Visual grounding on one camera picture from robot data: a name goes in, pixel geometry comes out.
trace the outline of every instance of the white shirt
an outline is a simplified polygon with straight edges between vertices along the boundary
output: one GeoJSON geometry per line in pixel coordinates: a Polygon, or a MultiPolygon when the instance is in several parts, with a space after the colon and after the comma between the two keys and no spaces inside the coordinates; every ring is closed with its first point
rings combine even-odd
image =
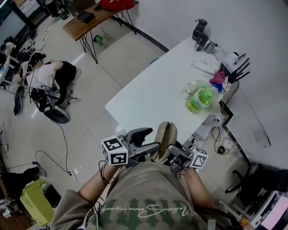
{"type": "Polygon", "coordinates": [[[43,89],[41,87],[42,85],[46,85],[51,88],[55,76],[54,68],[55,63],[49,65],[43,65],[42,67],[35,69],[34,73],[31,72],[27,76],[28,85],[31,88],[43,89]]]}
{"type": "Polygon", "coordinates": [[[16,47],[16,45],[14,45],[12,42],[7,42],[6,43],[6,50],[4,51],[5,55],[8,56],[10,51],[15,47],[16,47]]]}
{"type": "Polygon", "coordinates": [[[22,67],[22,69],[23,69],[22,76],[23,76],[24,78],[26,77],[26,74],[27,74],[28,64],[29,64],[29,62],[23,62],[23,63],[21,64],[21,67],[22,67]]]}

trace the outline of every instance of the person sitting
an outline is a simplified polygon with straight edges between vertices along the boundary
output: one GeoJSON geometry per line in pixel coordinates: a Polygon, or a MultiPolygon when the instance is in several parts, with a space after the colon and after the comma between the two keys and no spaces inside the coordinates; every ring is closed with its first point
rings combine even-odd
{"type": "Polygon", "coordinates": [[[52,88],[54,80],[60,87],[60,98],[55,105],[60,105],[66,95],[69,83],[74,84],[81,74],[81,70],[65,61],[51,61],[44,64],[45,54],[34,53],[29,61],[31,73],[27,76],[27,82],[31,88],[52,88]]]}
{"type": "Polygon", "coordinates": [[[28,66],[29,62],[23,62],[22,64],[17,64],[13,70],[14,74],[19,74],[22,80],[20,83],[24,83],[25,85],[28,85],[27,83],[27,75],[28,75],[28,66]]]}
{"type": "Polygon", "coordinates": [[[5,53],[6,57],[8,57],[14,50],[16,45],[12,42],[7,42],[6,44],[1,45],[0,50],[5,53]]]}
{"type": "Polygon", "coordinates": [[[8,201],[19,199],[26,185],[38,180],[40,175],[46,177],[47,173],[39,164],[23,173],[0,173],[0,198],[8,201]]]}

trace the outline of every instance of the white table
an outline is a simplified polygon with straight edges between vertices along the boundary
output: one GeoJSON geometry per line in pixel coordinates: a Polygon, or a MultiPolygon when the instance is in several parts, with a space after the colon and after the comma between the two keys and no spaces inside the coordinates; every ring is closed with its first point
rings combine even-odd
{"type": "MultiPolygon", "coordinates": [[[[14,67],[15,67],[15,66],[13,66],[13,65],[10,64],[10,61],[11,61],[11,60],[12,60],[12,61],[15,61],[16,63],[19,63],[19,61],[17,61],[14,57],[12,57],[12,56],[10,56],[10,55],[7,57],[6,62],[4,63],[4,69],[3,69],[3,71],[0,71],[0,84],[1,84],[2,82],[8,83],[8,84],[10,84],[10,85],[12,84],[11,81],[8,81],[8,80],[5,79],[5,76],[6,76],[7,72],[8,72],[8,69],[9,69],[9,68],[14,69],[14,67]]],[[[9,90],[4,89],[4,88],[0,88],[0,90],[4,90],[4,91],[6,91],[6,92],[9,92],[9,93],[14,94],[14,92],[9,91],[9,90]]]]}
{"type": "Polygon", "coordinates": [[[215,64],[212,54],[194,50],[195,41],[189,37],[135,77],[105,106],[127,132],[151,127],[153,132],[145,143],[153,142],[162,121],[173,122],[178,129],[177,140],[184,142],[208,117],[209,112],[190,112],[180,92],[185,84],[195,80],[208,81],[207,75],[195,69],[193,60],[206,59],[215,64]]]}

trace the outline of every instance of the wooden desk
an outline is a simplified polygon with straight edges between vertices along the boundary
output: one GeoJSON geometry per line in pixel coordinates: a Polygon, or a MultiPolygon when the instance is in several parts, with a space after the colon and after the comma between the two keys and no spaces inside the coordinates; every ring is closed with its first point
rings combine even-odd
{"type": "MultiPolygon", "coordinates": [[[[135,5],[139,4],[138,1],[133,0],[133,2],[135,5]]],[[[108,11],[108,10],[104,10],[104,9],[94,10],[94,8],[97,5],[98,4],[95,4],[95,5],[89,7],[88,9],[85,10],[85,11],[95,15],[95,18],[92,21],[90,21],[89,23],[86,24],[84,22],[80,22],[77,17],[74,17],[70,22],[68,22],[65,26],[63,26],[63,29],[66,31],[66,33],[68,33],[75,41],[80,40],[84,51],[86,52],[86,50],[88,50],[89,53],[91,54],[91,56],[93,57],[93,59],[96,61],[96,63],[98,63],[98,61],[96,58],[95,49],[94,49],[94,53],[93,53],[92,49],[90,48],[90,46],[87,42],[87,33],[90,32],[91,39],[93,40],[91,30],[112,16],[116,16],[116,17],[120,18],[118,16],[118,13],[121,14],[120,19],[124,18],[127,21],[127,23],[129,23],[128,20],[123,15],[123,10],[121,10],[121,11],[108,11]]]]}

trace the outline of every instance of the red bag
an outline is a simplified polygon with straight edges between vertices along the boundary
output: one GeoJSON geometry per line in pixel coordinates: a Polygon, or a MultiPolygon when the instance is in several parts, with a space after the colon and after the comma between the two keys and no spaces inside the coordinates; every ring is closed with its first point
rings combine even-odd
{"type": "Polygon", "coordinates": [[[133,8],[133,0],[101,0],[98,5],[101,5],[103,9],[121,11],[124,9],[133,8]]]}

